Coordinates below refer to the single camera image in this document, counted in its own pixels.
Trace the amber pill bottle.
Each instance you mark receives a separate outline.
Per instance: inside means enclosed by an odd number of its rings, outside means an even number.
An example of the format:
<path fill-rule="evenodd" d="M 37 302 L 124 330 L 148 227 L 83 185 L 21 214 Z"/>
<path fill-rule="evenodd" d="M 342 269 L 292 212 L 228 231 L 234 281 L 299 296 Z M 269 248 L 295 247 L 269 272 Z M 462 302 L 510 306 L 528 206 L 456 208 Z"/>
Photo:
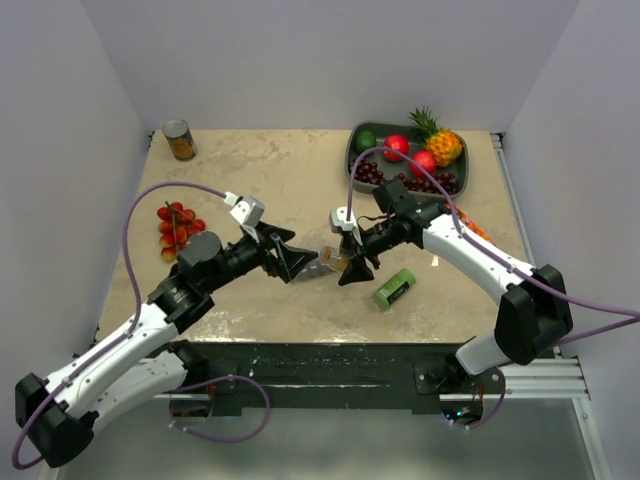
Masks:
<path fill-rule="evenodd" d="M 344 249 L 324 246 L 318 253 L 318 261 L 331 271 L 344 272 L 350 263 L 350 257 Z"/>

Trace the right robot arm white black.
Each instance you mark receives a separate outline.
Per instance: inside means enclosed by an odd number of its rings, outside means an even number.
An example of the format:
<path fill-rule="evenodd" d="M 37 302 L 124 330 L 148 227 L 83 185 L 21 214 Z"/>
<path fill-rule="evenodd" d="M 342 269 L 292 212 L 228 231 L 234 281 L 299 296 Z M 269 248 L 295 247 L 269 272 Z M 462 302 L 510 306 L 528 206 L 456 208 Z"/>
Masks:
<path fill-rule="evenodd" d="M 394 179 L 373 192 L 383 219 L 369 229 L 358 225 L 348 207 L 329 216 L 349 262 L 340 285 L 371 281 L 379 255 L 402 243 L 435 254 L 480 286 L 498 306 L 493 331 L 450 355 L 442 368 L 448 386 L 469 392 L 481 373 L 509 362 L 527 365 L 573 328 L 561 273 L 536 268 L 501 251 L 463 226 L 444 203 L 420 203 Z"/>

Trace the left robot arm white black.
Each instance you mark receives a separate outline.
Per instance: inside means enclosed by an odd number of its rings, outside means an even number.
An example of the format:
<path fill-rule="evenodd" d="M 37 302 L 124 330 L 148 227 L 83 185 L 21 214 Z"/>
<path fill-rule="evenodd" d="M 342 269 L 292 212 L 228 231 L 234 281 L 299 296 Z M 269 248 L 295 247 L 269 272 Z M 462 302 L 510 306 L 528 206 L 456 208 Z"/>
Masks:
<path fill-rule="evenodd" d="M 98 398 L 139 360 L 199 321 L 212 293 L 256 268 L 288 283 L 316 259 L 312 250 L 288 246 L 294 232 L 261 222 L 254 234 L 223 244 L 213 232 L 192 236 L 176 264 L 132 317 L 105 340 L 41 378 L 29 373 L 14 390 L 18 440 L 30 441 L 40 460 L 57 468 L 92 441 Z"/>

